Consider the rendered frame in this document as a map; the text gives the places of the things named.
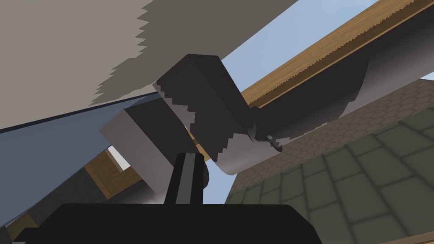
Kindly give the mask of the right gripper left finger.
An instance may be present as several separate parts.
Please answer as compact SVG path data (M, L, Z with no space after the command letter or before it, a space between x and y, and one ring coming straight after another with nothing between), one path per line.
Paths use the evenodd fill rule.
M191 202L191 154L177 156L164 204L189 204Z

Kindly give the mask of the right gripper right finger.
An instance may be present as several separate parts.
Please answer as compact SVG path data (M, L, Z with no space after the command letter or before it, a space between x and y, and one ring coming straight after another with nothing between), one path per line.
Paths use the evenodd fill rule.
M188 204L203 204L203 190L208 185L209 172L201 153L186 154L186 187Z

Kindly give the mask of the blue-grey cupboard door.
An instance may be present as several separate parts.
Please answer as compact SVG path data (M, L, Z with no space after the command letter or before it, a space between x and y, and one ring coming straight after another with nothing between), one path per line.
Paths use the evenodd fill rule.
M109 142L100 129L155 92L0 130L0 227L84 167Z

